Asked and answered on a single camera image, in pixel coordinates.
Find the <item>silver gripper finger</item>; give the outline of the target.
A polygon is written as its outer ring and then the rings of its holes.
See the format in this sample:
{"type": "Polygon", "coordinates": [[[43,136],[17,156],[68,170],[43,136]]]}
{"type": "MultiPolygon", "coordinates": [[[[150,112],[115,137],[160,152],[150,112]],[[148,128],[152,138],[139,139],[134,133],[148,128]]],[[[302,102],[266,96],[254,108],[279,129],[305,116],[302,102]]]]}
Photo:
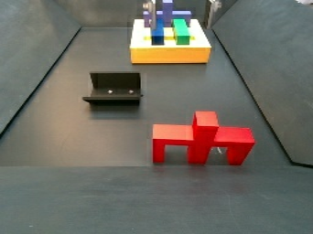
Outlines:
{"type": "Polygon", "coordinates": [[[155,24],[156,24],[156,2],[155,0],[147,0],[143,3],[143,17],[146,20],[146,26],[154,29],[155,24]]]}

